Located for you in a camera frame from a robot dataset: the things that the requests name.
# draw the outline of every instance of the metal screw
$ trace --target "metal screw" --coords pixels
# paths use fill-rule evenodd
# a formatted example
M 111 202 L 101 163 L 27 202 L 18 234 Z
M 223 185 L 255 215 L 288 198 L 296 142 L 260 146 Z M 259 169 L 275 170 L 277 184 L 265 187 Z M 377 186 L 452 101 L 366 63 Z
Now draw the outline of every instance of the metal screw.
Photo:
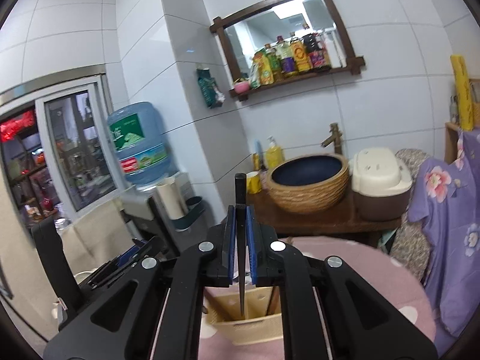
M 339 266 L 341 266 L 343 264 L 343 261 L 340 257 L 332 256 L 332 257 L 328 258 L 327 264 L 329 266 L 331 266 L 332 268 L 338 268 Z
M 156 265 L 157 265 L 157 260 L 154 259 L 153 257 L 147 257 L 142 261 L 142 267 L 145 269 L 153 268 Z
M 213 249 L 213 243 L 208 241 L 203 241 L 198 245 L 200 251 L 211 251 Z
M 270 244 L 270 248 L 273 250 L 273 251 L 282 251 L 286 248 L 285 244 L 282 242 L 282 241 L 273 241 L 271 244 Z

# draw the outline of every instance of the wooden countertop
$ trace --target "wooden countertop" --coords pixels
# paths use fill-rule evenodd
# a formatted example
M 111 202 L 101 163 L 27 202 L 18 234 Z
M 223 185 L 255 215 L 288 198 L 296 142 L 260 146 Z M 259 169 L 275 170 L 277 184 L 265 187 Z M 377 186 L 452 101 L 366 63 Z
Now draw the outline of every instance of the wooden countertop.
M 359 217 L 353 204 L 350 184 L 339 203 L 313 214 L 292 214 L 278 207 L 267 191 L 247 195 L 247 202 L 255 208 L 259 223 L 273 226 L 277 233 L 292 236 L 318 236 L 343 233 L 366 233 L 393 230 L 401 225 L 401 218 L 385 222 L 370 222 Z

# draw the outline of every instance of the floral purple garment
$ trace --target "floral purple garment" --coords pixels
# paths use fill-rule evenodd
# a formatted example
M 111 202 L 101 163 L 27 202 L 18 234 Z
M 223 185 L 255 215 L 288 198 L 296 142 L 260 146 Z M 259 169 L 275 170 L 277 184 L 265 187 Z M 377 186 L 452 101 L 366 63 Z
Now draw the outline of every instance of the floral purple garment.
M 423 220 L 422 231 L 431 244 L 425 292 L 436 318 L 439 355 L 460 335 L 480 302 L 480 141 L 464 139 L 467 133 L 460 133 L 458 157 L 451 165 L 434 158 L 422 164 L 408 212 L 409 221 Z M 472 153 L 477 164 L 471 162 Z

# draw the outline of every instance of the triangular cutout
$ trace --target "triangular cutout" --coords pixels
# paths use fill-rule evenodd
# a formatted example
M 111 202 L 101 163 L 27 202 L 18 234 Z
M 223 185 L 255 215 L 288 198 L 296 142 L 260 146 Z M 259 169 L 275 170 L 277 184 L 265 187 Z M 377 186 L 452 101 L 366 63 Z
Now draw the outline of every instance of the triangular cutout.
M 349 280 L 345 285 L 365 330 L 371 330 L 388 321 L 387 313 L 354 282 Z
M 128 305 L 134 296 L 137 285 L 137 282 L 129 281 L 92 315 L 92 323 L 110 332 L 117 332 L 127 312 Z

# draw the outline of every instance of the yellow cup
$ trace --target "yellow cup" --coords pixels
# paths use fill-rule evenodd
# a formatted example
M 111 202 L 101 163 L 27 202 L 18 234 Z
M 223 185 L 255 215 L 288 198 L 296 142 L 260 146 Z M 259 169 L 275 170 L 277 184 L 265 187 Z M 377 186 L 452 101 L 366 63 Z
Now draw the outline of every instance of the yellow cup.
M 262 182 L 259 172 L 247 173 L 247 192 L 250 194 L 259 193 L 262 190 Z

